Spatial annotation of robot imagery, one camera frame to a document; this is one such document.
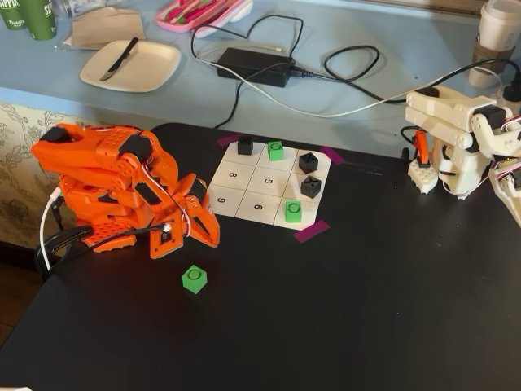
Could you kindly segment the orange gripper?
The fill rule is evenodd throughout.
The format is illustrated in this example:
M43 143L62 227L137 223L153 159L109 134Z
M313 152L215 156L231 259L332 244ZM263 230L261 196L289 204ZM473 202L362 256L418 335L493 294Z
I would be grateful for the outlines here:
M169 220L188 221L190 236L209 247L220 243L220 225L209 204L208 189L205 182L195 174L187 174L176 181L169 182Z

